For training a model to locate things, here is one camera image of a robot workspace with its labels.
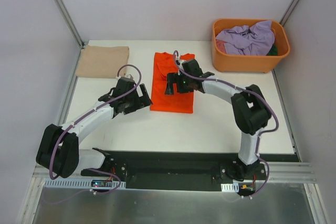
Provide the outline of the orange t shirt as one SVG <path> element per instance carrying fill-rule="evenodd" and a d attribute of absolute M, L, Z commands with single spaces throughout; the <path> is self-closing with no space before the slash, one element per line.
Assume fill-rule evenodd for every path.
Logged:
<path fill-rule="evenodd" d="M 193 113 L 194 94 L 178 93 L 176 84 L 173 85 L 173 95 L 165 94 L 167 74 L 177 73 L 178 69 L 173 56 L 167 52 L 157 52 L 154 55 L 153 78 L 150 106 L 151 111 Z"/>

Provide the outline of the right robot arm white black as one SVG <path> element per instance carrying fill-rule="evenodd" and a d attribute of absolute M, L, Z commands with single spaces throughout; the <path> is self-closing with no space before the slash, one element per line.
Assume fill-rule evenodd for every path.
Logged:
<path fill-rule="evenodd" d="M 195 59 L 183 60 L 178 72 L 166 75 L 166 95 L 173 95 L 174 88 L 180 94 L 199 91 L 218 97 L 232 105 L 234 119 L 241 130 L 240 150 L 236 173 L 248 179 L 255 173 L 258 161 L 258 134 L 267 126 L 271 113 L 262 102 L 263 95 L 257 85 L 246 88 L 219 80 L 212 72 L 203 72 Z"/>

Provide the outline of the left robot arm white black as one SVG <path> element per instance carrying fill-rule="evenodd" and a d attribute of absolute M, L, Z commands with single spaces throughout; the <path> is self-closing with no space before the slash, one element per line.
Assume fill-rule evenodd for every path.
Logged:
<path fill-rule="evenodd" d="M 87 112 L 62 125 L 50 124 L 43 133 L 37 164 L 49 170 L 51 179 L 67 178 L 76 170 L 92 168 L 99 176 L 110 173 L 109 157 L 102 150 L 80 150 L 80 143 L 94 130 L 114 119 L 150 106 L 145 84 L 121 77 Z"/>

